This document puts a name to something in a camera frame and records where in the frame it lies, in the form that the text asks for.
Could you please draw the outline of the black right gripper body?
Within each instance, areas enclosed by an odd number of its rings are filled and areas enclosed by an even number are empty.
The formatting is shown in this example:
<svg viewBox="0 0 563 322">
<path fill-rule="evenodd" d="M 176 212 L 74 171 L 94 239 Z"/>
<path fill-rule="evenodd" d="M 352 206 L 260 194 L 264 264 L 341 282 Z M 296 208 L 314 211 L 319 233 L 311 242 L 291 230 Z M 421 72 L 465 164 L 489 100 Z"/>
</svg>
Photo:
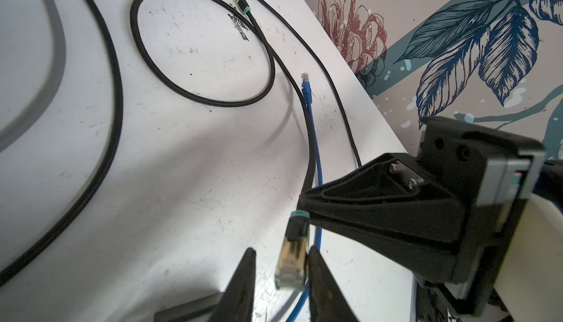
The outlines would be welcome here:
<svg viewBox="0 0 563 322">
<path fill-rule="evenodd" d="M 476 316 L 491 295 L 545 149 L 528 137 L 451 118 L 424 117 L 421 122 L 425 130 L 412 157 L 466 209 L 459 240 L 401 238 L 326 220 L 320 225 L 412 271 L 456 314 Z"/>
</svg>

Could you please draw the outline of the black cable gold green plug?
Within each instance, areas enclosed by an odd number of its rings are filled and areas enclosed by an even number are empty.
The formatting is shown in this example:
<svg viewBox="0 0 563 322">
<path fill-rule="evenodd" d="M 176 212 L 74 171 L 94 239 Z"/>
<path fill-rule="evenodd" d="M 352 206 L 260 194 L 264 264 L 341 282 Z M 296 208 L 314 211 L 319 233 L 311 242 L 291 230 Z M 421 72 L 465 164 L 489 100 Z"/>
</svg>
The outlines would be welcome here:
<svg viewBox="0 0 563 322">
<path fill-rule="evenodd" d="M 269 60 L 269 76 L 268 82 L 264 89 L 258 93 L 258 95 L 252 98 L 240 100 L 240 101 L 219 101 L 214 99 L 208 99 L 202 96 L 193 94 L 179 85 L 170 80 L 155 64 L 151 58 L 149 52 L 147 51 L 142 36 L 139 30 L 138 14 L 140 6 L 144 0 L 133 0 L 130 8 L 130 29 L 133 35 L 133 40 L 135 45 L 144 60 L 148 68 L 154 73 L 154 75 L 167 87 L 170 88 L 175 93 L 179 94 L 192 102 L 200 103 L 203 105 L 209 105 L 219 108 L 241 108 L 249 105 L 253 105 L 259 102 L 261 99 L 267 96 L 271 91 L 274 80 L 276 66 L 280 66 L 282 72 L 287 78 L 291 86 L 293 86 L 299 102 L 303 110 L 303 116 L 306 122 L 306 132 L 307 132 L 307 143 L 309 149 L 309 159 L 307 163 L 306 175 L 303 181 L 303 186 L 301 190 L 304 192 L 306 190 L 312 189 L 314 183 L 314 177 L 316 172 L 316 146 L 315 138 L 312 127 L 312 119 L 307 108 L 305 95 L 300 91 L 296 80 L 292 77 L 286 65 L 282 62 L 281 58 L 277 55 L 275 50 L 268 43 L 265 34 L 258 25 L 256 19 L 251 13 L 250 6 L 246 0 L 235 0 L 238 9 L 234 9 L 229 4 L 222 0 L 209 0 L 224 7 L 227 11 L 230 11 L 235 17 L 240 21 L 245 23 L 251 31 L 253 31 L 256 37 L 262 42 L 265 48 L 265 52 Z M 307 253 L 309 249 L 309 215 L 302 210 L 295 210 L 290 215 L 290 219 L 287 223 L 287 228 L 285 230 L 284 239 L 281 245 L 281 250 L 279 254 L 279 259 L 277 262 L 277 267 L 275 271 L 275 287 L 278 290 L 281 289 L 291 289 L 295 291 L 302 291 L 306 284 L 306 279 L 308 278 L 307 264 Z"/>
</svg>

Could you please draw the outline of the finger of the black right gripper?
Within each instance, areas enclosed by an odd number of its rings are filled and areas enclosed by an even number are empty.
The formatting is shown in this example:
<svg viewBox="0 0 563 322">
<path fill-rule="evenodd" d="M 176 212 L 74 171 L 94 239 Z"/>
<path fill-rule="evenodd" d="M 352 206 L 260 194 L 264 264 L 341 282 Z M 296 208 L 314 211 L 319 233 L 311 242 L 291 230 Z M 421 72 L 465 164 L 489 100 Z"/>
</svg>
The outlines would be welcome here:
<svg viewBox="0 0 563 322">
<path fill-rule="evenodd" d="M 438 243 L 459 240 L 466 215 L 456 196 L 407 154 L 384 154 L 307 190 L 298 208 L 312 219 Z"/>
</svg>

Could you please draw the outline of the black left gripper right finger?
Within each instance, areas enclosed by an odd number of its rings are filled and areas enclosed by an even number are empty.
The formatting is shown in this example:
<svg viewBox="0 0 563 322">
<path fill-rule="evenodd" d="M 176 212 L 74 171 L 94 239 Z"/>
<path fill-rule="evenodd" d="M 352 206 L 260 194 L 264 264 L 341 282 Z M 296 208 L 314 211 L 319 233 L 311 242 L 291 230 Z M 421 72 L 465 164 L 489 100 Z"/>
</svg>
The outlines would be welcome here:
<svg viewBox="0 0 563 322">
<path fill-rule="evenodd" d="M 310 320 L 358 322 L 317 247 L 309 250 L 308 267 Z"/>
</svg>

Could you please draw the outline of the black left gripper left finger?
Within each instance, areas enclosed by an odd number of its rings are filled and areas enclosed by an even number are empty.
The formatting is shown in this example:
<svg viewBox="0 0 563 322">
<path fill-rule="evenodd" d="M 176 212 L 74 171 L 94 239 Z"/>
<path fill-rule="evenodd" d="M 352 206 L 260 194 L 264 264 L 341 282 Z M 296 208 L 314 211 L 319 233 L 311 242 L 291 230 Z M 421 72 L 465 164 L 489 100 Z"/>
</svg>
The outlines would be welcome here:
<svg viewBox="0 0 563 322">
<path fill-rule="evenodd" d="M 254 310 L 256 251 L 249 247 L 209 321 L 251 322 Z"/>
</svg>

